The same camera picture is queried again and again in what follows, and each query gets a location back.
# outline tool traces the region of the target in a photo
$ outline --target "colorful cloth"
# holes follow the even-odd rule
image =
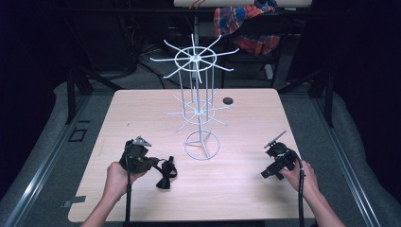
[[[255,0],[253,6],[241,8],[226,7],[215,10],[215,36],[227,36],[239,29],[245,20],[253,18],[266,12],[273,12],[277,7],[274,0]],[[269,54],[277,47],[280,37],[266,34],[263,36],[239,35],[235,38],[234,44],[249,53],[258,56]]]

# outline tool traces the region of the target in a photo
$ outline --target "wooden table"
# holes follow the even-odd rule
[[[224,107],[222,99],[231,97],[234,104],[216,112],[204,126],[220,140],[219,153],[210,160],[198,161],[186,154],[183,141],[197,130],[195,125],[180,128],[185,120],[182,103],[174,96],[181,90],[121,90],[115,93],[92,156],[82,177],[69,219],[84,221],[102,195],[106,169],[118,161],[126,141],[141,135],[151,143],[148,157],[175,158],[178,177],[168,190],[155,186],[162,178],[150,170],[132,187],[132,221],[199,221],[297,218],[297,192],[287,180],[261,172],[274,160],[263,147],[282,131],[278,141],[298,150],[283,105],[273,89],[217,90],[215,107]],[[126,197],[114,207],[108,221],[125,219]],[[313,218],[304,202],[305,217]]]

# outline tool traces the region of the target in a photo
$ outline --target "human hand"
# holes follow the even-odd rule
[[[147,172],[132,173],[131,183],[144,176]],[[118,202],[127,192],[127,171],[118,163],[113,162],[107,168],[107,179],[104,186],[102,199]]]
[[[320,193],[318,186],[318,179],[315,174],[315,170],[313,167],[307,163],[306,161],[302,161],[302,165],[304,168],[304,197],[314,196],[317,193]],[[286,177],[289,181],[289,184],[296,190],[299,191],[299,181],[300,181],[300,165],[298,162],[295,162],[295,167],[293,170],[288,170],[283,168],[280,171],[284,177]]]

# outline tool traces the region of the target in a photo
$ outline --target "spinning rack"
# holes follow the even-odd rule
[[[180,79],[180,87],[181,87],[181,98],[174,96],[177,100],[179,100],[183,104],[183,110],[180,113],[167,113],[167,114],[182,114],[185,119],[185,123],[177,130],[180,131],[183,127],[188,124],[197,125],[198,129],[190,133],[185,141],[184,148],[185,152],[192,158],[196,160],[208,160],[216,156],[218,154],[220,148],[220,141],[218,137],[212,132],[205,130],[203,126],[208,122],[214,120],[222,125],[227,125],[226,123],[219,121],[215,118],[216,111],[228,109],[231,107],[231,104],[225,107],[216,108],[214,106],[214,95],[217,92],[214,87],[215,81],[215,71],[214,68],[217,67],[221,70],[225,71],[233,71],[234,69],[227,69],[221,66],[216,65],[218,56],[233,54],[235,51],[225,52],[216,54],[215,51],[211,49],[211,47],[216,44],[221,37],[218,37],[212,44],[207,47],[197,46],[196,41],[194,41],[194,35],[192,38],[192,46],[180,49],[172,44],[169,44],[167,41],[165,43],[173,49],[176,49],[178,52],[175,55],[174,59],[165,59],[165,60],[155,60],[150,58],[152,61],[174,61],[177,65],[177,70],[172,72],[170,75],[165,76],[165,79],[169,79],[175,74],[179,75]],[[208,70],[212,71],[212,91],[209,91],[209,82],[208,82]],[[187,72],[190,77],[190,87],[191,93],[190,98],[185,100],[185,96],[183,94],[183,80],[182,80],[182,72]],[[204,97],[200,95],[200,83],[202,83],[202,76],[205,77],[205,93]],[[203,150],[203,156],[199,156],[198,149],[201,148]]]

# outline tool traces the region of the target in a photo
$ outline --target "black cable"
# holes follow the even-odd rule
[[[159,73],[157,70],[151,68],[150,66],[144,64],[141,61],[139,61],[139,65],[142,68],[144,68],[145,70],[147,70],[148,72],[153,73],[154,75],[156,75],[158,77],[158,79],[160,80],[160,82],[162,83],[163,89],[166,88],[165,85],[163,84],[163,81],[162,81],[162,77],[164,76],[163,74]],[[170,81],[172,84],[176,85],[177,87],[181,87],[181,85],[178,82],[174,81],[174,80],[171,80],[171,79],[166,79],[166,80]]]
[[[302,165],[302,160],[298,156],[298,154],[295,151],[292,151],[295,156],[297,157],[298,163],[300,165],[300,180],[298,184],[298,213],[299,213],[299,222],[300,226],[304,227],[304,176],[305,176],[305,171],[304,167]]]
[[[130,162],[128,161],[128,153],[125,154],[126,159],[126,169],[127,169],[127,203],[126,203],[126,218],[123,223],[124,227],[129,227],[130,225],[130,214],[131,214],[131,173],[130,173]]]

